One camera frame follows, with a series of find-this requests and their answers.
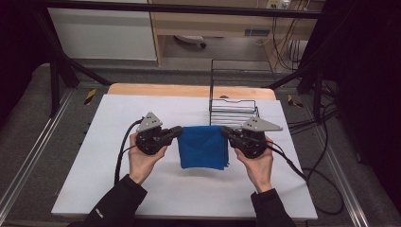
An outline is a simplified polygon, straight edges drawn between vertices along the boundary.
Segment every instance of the gray floor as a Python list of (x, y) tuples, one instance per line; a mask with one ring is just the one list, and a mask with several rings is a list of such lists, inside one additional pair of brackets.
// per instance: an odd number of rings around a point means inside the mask
[[(139, 82), (139, 83), (173, 83), (173, 84), (209, 84), (209, 71), (211, 59), (233, 59), (236, 60), (261, 60), (267, 56), (264, 50), (247, 39), (208, 38), (206, 49), (193, 44), (183, 44), (170, 37), (166, 43), (165, 64), (161, 67), (152, 63), (137, 62), (122, 69), (116, 70), (112, 67), (107, 69), (95, 69), (101, 76), (118, 82)], [(288, 72), (276, 73), (280, 78)], [(251, 77), (251, 79), (265, 79), (269, 83), (274, 79), (272, 74), (267, 76), (254, 74), (233, 74), (229, 75), (234, 79)], [(84, 76), (83, 81), (92, 82)], [(276, 92), (277, 98), (282, 101), (283, 110), (288, 122), (309, 119), (305, 108), (289, 106), (287, 103), (288, 94), (291, 93), (299, 101), (293, 88), (297, 85), (295, 79), (287, 84), (284, 89)], [(259, 83), (248, 82), (248, 86), (260, 86)], [(55, 217), (50, 214), (51, 208), (57, 198), (56, 192), (68, 174), (68, 170), (74, 162), (79, 150), (79, 143), (85, 137), (84, 133), (89, 129), (89, 123), (96, 112), (98, 103), (107, 88), (98, 88), (91, 105), (85, 106), (83, 102), (89, 92), (89, 88), (79, 88), (74, 92), (71, 102), (61, 119), (59, 126), (54, 131), (44, 152), (35, 165), (20, 196), (11, 208), (7, 222), (16, 220), (41, 222), (67, 223), (72, 221), (69, 218)], [(50, 91), (48, 69), (39, 68), (30, 83), (25, 95), (14, 108), (7, 123), (0, 131), (0, 195), (4, 195), (19, 167), (24, 162), (27, 154), (34, 145), (36, 139), (44, 128), (50, 112)], [(360, 165), (356, 161), (356, 154), (348, 139), (342, 122), (332, 118), (327, 122), (329, 130), (329, 142), (346, 176), (352, 185), (357, 199), (371, 226), (401, 226), (401, 218), (394, 209), (391, 201), (384, 193), (375, 174), (369, 166)], [(302, 132), (293, 136), (301, 165), (311, 167), (322, 152), (318, 142), (317, 133), (314, 130)], [(327, 162), (318, 167), (327, 177), (333, 179)], [(339, 198), (332, 187), (324, 182), (317, 175), (311, 179), (311, 191), (316, 205), (322, 209), (334, 211), (340, 203)], [(324, 215), (318, 212), (319, 219), (308, 222), (310, 226), (353, 226), (347, 209), (344, 209), (337, 216)], [(154, 222), (138, 220), (136, 226), (154, 226)], [(231, 226), (246, 226), (250, 223), (229, 223)]]

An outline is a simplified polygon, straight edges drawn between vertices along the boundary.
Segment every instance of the dish rack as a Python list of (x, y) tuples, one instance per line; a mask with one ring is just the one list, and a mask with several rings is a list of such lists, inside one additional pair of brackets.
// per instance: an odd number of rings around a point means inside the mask
[[(233, 66), (225, 66), (225, 67), (216, 67), (216, 62), (226, 61), (229, 63), (233, 63)], [(220, 125), (227, 126), (232, 129), (240, 129), (242, 124), (247, 121), (249, 118), (253, 116), (259, 116), (259, 110), (256, 106), (255, 100), (238, 100), (238, 99), (230, 99), (228, 97), (219, 97), (214, 98), (213, 91), (215, 87), (215, 81), (232, 81), (232, 82), (240, 82), (240, 81), (249, 81), (248, 79), (216, 79), (215, 73), (219, 72), (263, 72), (263, 71), (271, 71), (270, 70), (260, 70), (260, 69), (250, 69), (250, 68), (238, 68), (235, 66), (235, 63), (238, 61), (235, 60), (212, 60), (211, 67), (211, 77), (210, 77), (210, 96), (209, 96), (209, 125)], [(262, 61), (241, 61), (249, 64), (253, 64), (256, 62)]]

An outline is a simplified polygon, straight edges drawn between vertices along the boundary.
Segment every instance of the blue cloth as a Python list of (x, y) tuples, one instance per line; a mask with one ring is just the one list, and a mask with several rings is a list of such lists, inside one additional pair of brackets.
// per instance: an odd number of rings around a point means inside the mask
[(221, 126), (183, 127), (178, 137), (181, 168), (207, 167), (224, 170), (228, 166), (228, 141)]

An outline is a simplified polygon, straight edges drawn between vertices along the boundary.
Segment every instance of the hand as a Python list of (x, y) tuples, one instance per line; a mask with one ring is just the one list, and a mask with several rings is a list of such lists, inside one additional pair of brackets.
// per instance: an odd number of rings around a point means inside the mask
[[(130, 135), (130, 147), (136, 145), (138, 133)], [(138, 184), (142, 184), (149, 176), (157, 161), (165, 156), (167, 147), (162, 147), (156, 154), (147, 155), (138, 147), (131, 148), (128, 152), (130, 159), (130, 178)]]
[[(272, 140), (266, 136), (269, 146), (272, 146)], [(273, 155), (269, 148), (265, 149), (262, 155), (255, 159), (248, 159), (238, 148), (235, 149), (236, 156), (247, 168), (247, 173), (258, 193), (272, 189), (270, 176), (273, 165)]]

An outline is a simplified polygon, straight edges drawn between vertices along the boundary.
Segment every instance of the white table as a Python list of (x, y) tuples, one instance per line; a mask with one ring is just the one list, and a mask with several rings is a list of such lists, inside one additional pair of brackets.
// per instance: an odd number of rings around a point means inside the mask
[[(162, 128), (208, 125), (207, 97), (105, 95), (88, 130), (52, 213), (71, 217), (86, 215), (113, 187), (113, 174), (121, 141), (129, 125), (153, 111)], [(284, 128), (267, 132), (300, 168), (279, 101), (256, 100), (260, 117)], [(279, 155), (274, 155), (272, 184), (294, 220), (315, 219), (308, 189)], [(254, 187), (245, 167), (229, 148), (225, 170), (181, 169), (175, 139), (143, 183), (148, 195), (136, 212), (143, 218), (254, 218), (250, 195)], [(125, 156), (120, 176), (129, 171)]]

